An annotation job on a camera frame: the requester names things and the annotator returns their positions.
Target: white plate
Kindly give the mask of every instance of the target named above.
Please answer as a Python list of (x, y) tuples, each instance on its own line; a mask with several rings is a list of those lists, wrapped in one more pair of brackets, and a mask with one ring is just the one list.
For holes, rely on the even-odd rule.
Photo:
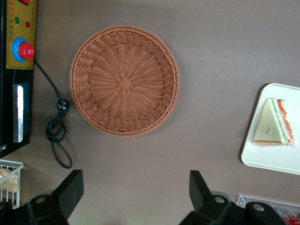
[[(296, 136), (294, 147), (262, 147), (253, 144), (255, 132), (267, 98), (285, 100), (288, 120)], [(271, 83), (263, 88), (244, 144), (241, 159), (248, 166), (300, 175), (300, 88), (278, 83)]]

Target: yellow panel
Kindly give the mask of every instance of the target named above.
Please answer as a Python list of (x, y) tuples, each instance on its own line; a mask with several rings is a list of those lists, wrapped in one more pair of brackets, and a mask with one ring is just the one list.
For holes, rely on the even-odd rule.
[(28, 2), (26, 5), (19, 0), (7, 0), (6, 68), (8, 69), (33, 69), (33, 59), (19, 62), (12, 53), (12, 45), (16, 38), (24, 38), (33, 46), (35, 43), (37, 0)]

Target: blue button ring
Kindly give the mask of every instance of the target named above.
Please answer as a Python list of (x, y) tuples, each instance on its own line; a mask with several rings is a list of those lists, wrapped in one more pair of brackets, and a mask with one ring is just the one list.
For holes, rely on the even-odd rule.
[(15, 57), (16, 60), (18, 60), (19, 62), (25, 62), (26, 59), (23, 59), (20, 54), (19, 54), (19, 46), (20, 43), (22, 42), (27, 42), (26, 39), (22, 38), (22, 37), (18, 37), (14, 42), (13, 42), (13, 55)]

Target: green light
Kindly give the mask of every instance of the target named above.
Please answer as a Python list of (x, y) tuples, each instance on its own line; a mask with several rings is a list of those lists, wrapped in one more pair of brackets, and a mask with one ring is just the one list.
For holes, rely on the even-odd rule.
[(19, 17), (15, 17), (15, 23), (20, 23), (20, 18)]

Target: basket rim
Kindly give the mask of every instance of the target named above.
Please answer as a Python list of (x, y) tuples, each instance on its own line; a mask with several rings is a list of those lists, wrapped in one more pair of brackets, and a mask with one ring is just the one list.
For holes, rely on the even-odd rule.
[[(76, 68), (76, 63), (78, 58), (80, 57), (81, 52), (83, 51), (83, 49), (88, 46), (88, 44), (93, 41), (95, 38), (100, 38), (103, 37), (106, 34), (118, 31), (118, 30), (131, 30), (134, 33), (137, 33), (139, 35), (142, 35), (144, 37), (146, 37), (147, 39), (150, 39), (156, 46), (159, 47), (159, 49), (163, 52), (163, 55), (167, 58), (171, 68), (172, 68), (172, 74), (173, 77), (172, 79), (174, 80), (174, 86), (172, 89), (172, 97), (168, 103), (167, 108), (165, 109), (165, 111), (162, 113), (162, 115), (156, 120), (155, 123), (148, 125), (147, 127), (144, 127), (140, 130), (135, 130), (135, 131), (122, 131), (122, 132), (117, 132), (117, 131), (113, 131), (110, 129), (107, 129), (105, 127), (103, 127), (101, 124), (97, 123), (94, 121), (94, 119), (91, 116), (87, 116), (80, 104), (80, 100), (79, 97), (76, 94), (75, 91), (75, 85), (74, 85), (74, 69)], [(71, 70), (70, 70), (70, 89), (71, 89), (71, 95), (72, 98), (74, 100), (74, 104), (76, 106), (76, 108), (78, 109), (79, 113), (84, 117), (84, 119), (90, 124), (92, 125), (94, 128), (101, 130), (104, 133), (110, 134), (110, 135), (116, 135), (116, 136), (139, 136), (139, 135), (143, 135), (145, 133), (148, 133), (154, 129), (156, 129), (158, 126), (160, 126), (167, 118), (168, 116), (171, 114), (171, 112), (173, 111), (176, 102), (177, 102), (177, 98), (179, 95), (179, 90), (180, 90), (180, 74), (179, 74), (179, 69), (178, 69), (178, 65), (177, 62), (172, 54), (172, 52), (169, 50), (169, 48), (167, 47), (167, 45), (155, 34), (140, 28), (140, 27), (136, 27), (133, 25), (117, 25), (117, 26), (110, 26), (107, 27), (105, 29), (99, 30), (97, 32), (95, 32), (92, 36), (90, 36), (87, 40), (85, 40), (83, 42), (83, 44), (80, 46), (80, 48), (77, 50), (72, 65), (71, 65)]]

